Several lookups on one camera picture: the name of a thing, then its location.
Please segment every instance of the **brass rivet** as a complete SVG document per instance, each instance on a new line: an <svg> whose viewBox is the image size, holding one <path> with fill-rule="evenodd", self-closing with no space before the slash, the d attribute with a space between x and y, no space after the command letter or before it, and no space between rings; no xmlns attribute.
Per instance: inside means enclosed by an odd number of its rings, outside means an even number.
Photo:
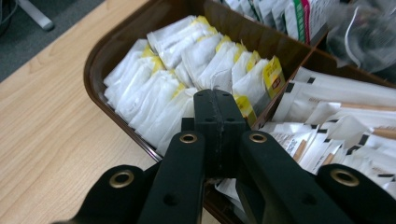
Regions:
<svg viewBox="0 0 396 224"><path fill-rule="evenodd" d="M125 176L126 179L119 181L118 177ZM111 187L115 189L121 189L127 187L134 181L134 174L130 170L123 170L116 172L113 176L111 176L109 184Z"/></svg>
<svg viewBox="0 0 396 224"><path fill-rule="evenodd" d="M330 172L330 176L340 184L349 187L356 187L359 185L359 179L354 176L352 173L342 169L333 169Z"/></svg>
<svg viewBox="0 0 396 224"><path fill-rule="evenodd" d="M253 133L248 138L255 143L263 143L267 141L267 137L261 133Z"/></svg>
<svg viewBox="0 0 396 224"><path fill-rule="evenodd" d="M186 144L194 143L197 141L197 139L198 139L197 136L192 133L186 133L180 136L180 141Z"/></svg>

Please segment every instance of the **brown plastic container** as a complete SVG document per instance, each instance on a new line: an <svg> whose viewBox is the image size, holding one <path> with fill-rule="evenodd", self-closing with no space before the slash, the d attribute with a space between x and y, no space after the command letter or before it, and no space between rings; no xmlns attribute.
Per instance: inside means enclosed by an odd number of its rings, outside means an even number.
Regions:
<svg viewBox="0 0 396 224"><path fill-rule="evenodd" d="M218 31L228 35L234 42L242 41L250 51L257 50L262 58L271 59L274 55L277 56L287 80L294 76L300 66L304 66L322 73L396 88L396 85L351 66L337 69L335 59L326 52L316 49L317 46L310 47L290 39L276 30L245 18L211 0L149 1L96 44L85 64L84 83L92 100L155 161L162 158L155 152L155 148L137 135L106 103L104 96L106 86L103 80L138 38L146 38L148 32L155 31L188 15L206 16L209 23L215 26ZM258 129L274 115L281 95L282 92L258 116L253 129ZM216 192L213 186L205 186L204 205L206 210L221 223L241 222L233 214L228 200Z"/></svg>

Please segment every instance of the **light wood tabletop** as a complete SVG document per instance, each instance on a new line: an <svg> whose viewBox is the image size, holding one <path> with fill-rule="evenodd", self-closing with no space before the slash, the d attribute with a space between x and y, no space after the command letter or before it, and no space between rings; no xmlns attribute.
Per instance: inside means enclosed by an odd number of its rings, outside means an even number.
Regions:
<svg viewBox="0 0 396 224"><path fill-rule="evenodd" d="M109 168L154 164L82 79L97 41L145 2L106 0L0 84L1 224L69 219Z"/></svg>

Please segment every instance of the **chair leg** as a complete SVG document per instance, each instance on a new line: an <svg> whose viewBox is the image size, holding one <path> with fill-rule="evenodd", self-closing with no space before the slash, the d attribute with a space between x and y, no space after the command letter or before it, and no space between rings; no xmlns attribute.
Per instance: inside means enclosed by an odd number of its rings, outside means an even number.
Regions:
<svg viewBox="0 0 396 224"><path fill-rule="evenodd" d="M17 0L18 5L38 24L43 30L51 30L53 22L35 7L29 0Z"/></svg>

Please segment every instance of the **floor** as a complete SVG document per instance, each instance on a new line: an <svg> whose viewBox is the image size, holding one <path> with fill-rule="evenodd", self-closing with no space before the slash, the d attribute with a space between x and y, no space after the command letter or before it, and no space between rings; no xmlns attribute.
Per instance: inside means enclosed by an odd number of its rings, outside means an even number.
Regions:
<svg viewBox="0 0 396 224"><path fill-rule="evenodd" d="M8 13L3 0L3 19ZM76 24L85 15L100 5L104 0L31 0L55 24L51 31L44 31L20 7L7 22L0 26L0 82L10 76L23 64L33 58L39 51Z"/></svg>

